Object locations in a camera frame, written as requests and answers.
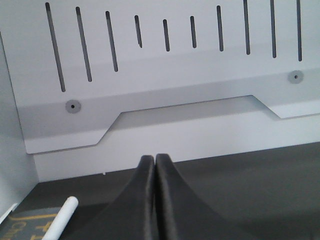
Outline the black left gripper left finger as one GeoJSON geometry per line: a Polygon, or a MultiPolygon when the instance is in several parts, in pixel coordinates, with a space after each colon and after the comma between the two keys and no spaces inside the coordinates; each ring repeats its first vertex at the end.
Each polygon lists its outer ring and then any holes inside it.
{"type": "Polygon", "coordinates": [[[155,162],[143,155],[131,179],[116,197],[67,240],[152,240],[155,162]]]}

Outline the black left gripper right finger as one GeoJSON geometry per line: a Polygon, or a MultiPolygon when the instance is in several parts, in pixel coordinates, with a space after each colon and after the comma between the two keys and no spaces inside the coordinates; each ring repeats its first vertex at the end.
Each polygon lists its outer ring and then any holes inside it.
{"type": "Polygon", "coordinates": [[[155,209],[161,240],[253,238],[201,200],[182,178],[168,154],[156,155],[155,170],[155,209]]]}

